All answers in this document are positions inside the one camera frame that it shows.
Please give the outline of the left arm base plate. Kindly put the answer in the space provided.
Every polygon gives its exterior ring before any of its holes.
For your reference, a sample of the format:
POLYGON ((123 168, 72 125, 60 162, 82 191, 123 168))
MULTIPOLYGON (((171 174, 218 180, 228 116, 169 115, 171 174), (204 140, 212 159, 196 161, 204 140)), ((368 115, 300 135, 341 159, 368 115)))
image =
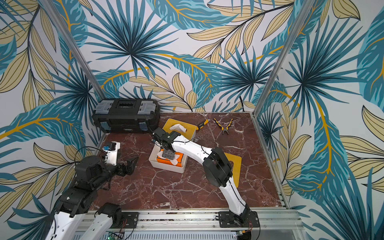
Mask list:
POLYGON ((138 224, 139 212, 119 212, 114 217, 112 229, 135 229, 138 224))

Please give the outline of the yellow wooden lid bottom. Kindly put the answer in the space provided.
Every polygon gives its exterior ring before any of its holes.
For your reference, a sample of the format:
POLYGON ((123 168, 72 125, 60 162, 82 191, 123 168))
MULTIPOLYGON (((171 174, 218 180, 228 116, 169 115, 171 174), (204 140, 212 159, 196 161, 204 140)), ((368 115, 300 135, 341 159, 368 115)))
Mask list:
POLYGON ((239 187, 239 180, 240 180, 240 173, 241 173, 241 166, 242 166, 242 158, 239 156, 235 156, 232 154, 225 153, 227 159, 233 163, 233 178, 235 186, 239 187))

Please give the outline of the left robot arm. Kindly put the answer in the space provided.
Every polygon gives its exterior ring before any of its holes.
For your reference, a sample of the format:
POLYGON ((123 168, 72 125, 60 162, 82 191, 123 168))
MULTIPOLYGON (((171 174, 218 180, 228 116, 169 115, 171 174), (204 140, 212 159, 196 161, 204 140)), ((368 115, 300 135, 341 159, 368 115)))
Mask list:
MULTIPOLYGON (((99 156, 82 159, 75 166, 75 178, 57 201, 53 223, 46 233, 46 239, 73 239, 78 226, 98 197, 98 190, 110 185, 115 176, 132 175, 138 159, 135 156, 125 163, 116 164, 106 163, 99 156)), ((124 213, 121 206, 106 203, 97 211, 93 222, 81 238, 99 240, 109 229, 134 230, 137 227, 138 217, 138 212, 124 213)))

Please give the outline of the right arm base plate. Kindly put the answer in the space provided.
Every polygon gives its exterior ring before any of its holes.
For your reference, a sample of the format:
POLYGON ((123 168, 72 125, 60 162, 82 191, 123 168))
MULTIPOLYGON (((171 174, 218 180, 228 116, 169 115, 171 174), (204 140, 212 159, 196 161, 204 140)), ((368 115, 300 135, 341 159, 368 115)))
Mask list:
POLYGON ((219 221, 221 228, 258 228, 260 226, 258 215, 254 212, 245 211, 241 215, 236 215, 231 211, 218 212, 215 220, 219 221))

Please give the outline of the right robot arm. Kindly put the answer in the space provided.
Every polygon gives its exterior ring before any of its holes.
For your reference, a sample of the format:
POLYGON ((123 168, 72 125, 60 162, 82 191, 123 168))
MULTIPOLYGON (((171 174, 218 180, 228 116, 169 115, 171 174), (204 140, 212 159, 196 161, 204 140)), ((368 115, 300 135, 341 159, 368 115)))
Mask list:
POLYGON ((162 128, 154 130, 152 137, 162 149, 187 155, 200 163, 204 168, 206 179, 224 195, 229 212, 233 214, 232 222, 238 224, 248 222, 249 206, 235 186, 232 166, 221 148, 203 147, 180 133, 175 131, 167 133, 162 128))

